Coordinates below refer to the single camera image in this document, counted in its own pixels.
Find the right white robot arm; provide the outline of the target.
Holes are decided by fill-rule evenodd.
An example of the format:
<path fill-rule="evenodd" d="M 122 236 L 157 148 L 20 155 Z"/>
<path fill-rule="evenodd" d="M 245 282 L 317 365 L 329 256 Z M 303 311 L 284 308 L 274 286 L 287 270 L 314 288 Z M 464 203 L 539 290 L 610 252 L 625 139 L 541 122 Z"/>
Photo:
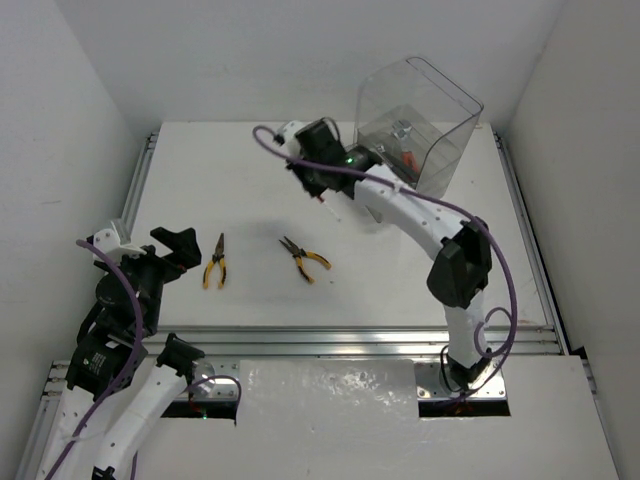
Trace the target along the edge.
<path fill-rule="evenodd" d="M 398 227 L 432 262 L 426 286 L 442 305 L 449 334 L 444 378 L 468 391 L 493 351 L 484 334 L 484 290 L 492 269 L 487 225 L 450 206 L 425 201 L 392 170 L 378 147 L 345 146 L 325 119 L 291 121 L 274 136 L 287 167 L 313 197 L 328 190 Z"/>

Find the aluminium table frame rail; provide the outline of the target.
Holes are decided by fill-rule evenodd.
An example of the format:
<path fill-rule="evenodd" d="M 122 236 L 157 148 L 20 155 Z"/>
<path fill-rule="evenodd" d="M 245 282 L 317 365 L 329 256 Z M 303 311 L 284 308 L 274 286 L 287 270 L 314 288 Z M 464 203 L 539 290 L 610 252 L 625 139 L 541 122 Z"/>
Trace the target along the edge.
<path fill-rule="evenodd" d="M 237 421 L 164 418 L 140 479 L 613 479 L 616 468 L 582 359 L 570 355 L 518 190 L 493 128 L 473 132 L 448 198 L 486 219 L 517 289 L 519 330 L 501 373 L 458 417 L 421 417 L 439 394 L 444 314 L 429 260 L 396 228 L 347 202 L 309 200 L 246 122 L 168 122 L 141 163 L 133 224 L 194 227 L 203 251 L 227 236 L 229 278 L 205 291 L 193 271 L 169 286 L 169 332 L 237 373 Z M 305 261 L 308 284 L 280 244 Z"/>

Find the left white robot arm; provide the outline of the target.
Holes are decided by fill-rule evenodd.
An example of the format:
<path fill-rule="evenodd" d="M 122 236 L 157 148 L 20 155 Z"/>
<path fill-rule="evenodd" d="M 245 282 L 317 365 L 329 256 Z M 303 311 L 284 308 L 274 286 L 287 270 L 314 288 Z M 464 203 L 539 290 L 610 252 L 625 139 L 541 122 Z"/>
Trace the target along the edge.
<path fill-rule="evenodd" d="M 40 479 L 121 478 L 154 424 L 194 380 L 203 351 L 170 334 L 142 389 L 112 417 L 148 354 L 143 340 L 157 332 L 165 285 L 202 261 L 194 229 L 157 227 L 150 235 L 168 254 L 132 244 L 119 221 L 77 242 L 104 275 L 78 331 Z"/>

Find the clear plastic drawer container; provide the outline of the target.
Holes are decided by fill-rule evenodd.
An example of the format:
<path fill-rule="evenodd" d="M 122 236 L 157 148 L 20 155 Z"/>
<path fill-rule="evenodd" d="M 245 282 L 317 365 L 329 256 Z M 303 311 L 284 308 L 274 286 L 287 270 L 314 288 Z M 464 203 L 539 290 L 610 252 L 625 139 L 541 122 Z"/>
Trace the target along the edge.
<path fill-rule="evenodd" d="M 354 141 L 379 154 L 396 176 L 421 194 L 441 198 L 470 140 L 484 104 L 430 60 L 408 56 L 381 68 L 360 85 Z M 407 120 L 413 129 L 409 149 L 419 172 L 401 161 L 392 124 Z"/>

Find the small blue screwdriver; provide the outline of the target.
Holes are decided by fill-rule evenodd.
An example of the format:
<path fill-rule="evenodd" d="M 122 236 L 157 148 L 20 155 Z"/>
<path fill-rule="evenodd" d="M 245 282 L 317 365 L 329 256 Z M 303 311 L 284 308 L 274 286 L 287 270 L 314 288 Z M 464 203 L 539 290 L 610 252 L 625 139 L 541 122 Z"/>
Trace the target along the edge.
<path fill-rule="evenodd" d="M 331 207 L 331 205 L 325 199 L 319 198 L 318 201 L 333 216 L 333 218 L 336 219 L 337 222 L 342 221 L 342 218 L 340 217 L 340 215 L 336 212 L 335 209 Z"/>

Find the yellow needle nose pliers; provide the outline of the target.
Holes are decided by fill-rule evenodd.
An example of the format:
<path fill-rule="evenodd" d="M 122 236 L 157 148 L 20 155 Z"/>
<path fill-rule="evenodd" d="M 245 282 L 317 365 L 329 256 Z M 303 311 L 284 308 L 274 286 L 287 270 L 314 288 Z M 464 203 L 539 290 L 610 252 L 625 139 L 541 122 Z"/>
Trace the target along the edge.
<path fill-rule="evenodd" d="M 312 251 L 307 251 L 299 247 L 295 242 L 289 239 L 287 236 L 283 236 L 279 239 L 280 244 L 290 253 L 291 257 L 296 262 L 296 267 L 301 277 L 308 283 L 314 284 L 315 279 L 307 272 L 305 268 L 305 261 L 310 259 L 319 263 L 325 270 L 331 270 L 332 264 L 322 255 L 319 255 Z"/>

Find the yellow combination pliers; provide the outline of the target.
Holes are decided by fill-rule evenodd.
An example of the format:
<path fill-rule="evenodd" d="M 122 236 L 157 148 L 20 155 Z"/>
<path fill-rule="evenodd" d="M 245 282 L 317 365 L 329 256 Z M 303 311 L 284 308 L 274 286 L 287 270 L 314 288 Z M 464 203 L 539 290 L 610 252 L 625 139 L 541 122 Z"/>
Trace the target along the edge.
<path fill-rule="evenodd" d="M 203 278 L 202 278 L 202 287 L 204 289 L 208 289 L 211 284 L 211 273 L 212 271 L 218 267 L 220 270 L 220 276 L 217 282 L 217 288 L 222 289 L 226 284 L 227 279 L 227 268 L 225 263 L 225 234 L 221 233 L 218 237 L 214 252 L 205 267 Z"/>

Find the red handled adjustable wrench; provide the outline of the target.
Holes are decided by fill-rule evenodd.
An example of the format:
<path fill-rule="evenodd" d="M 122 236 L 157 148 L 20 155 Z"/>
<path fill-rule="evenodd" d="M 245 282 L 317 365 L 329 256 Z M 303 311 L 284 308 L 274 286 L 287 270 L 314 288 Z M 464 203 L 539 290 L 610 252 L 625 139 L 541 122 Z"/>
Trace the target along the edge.
<path fill-rule="evenodd" d="M 412 172 L 418 173 L 418 165 L 413 152 L 409 149 L 412 125 L 407 120 L 397 120 L 392 124 L 391 134 L 397 140 L 401 150 L 402 163 Z"/>

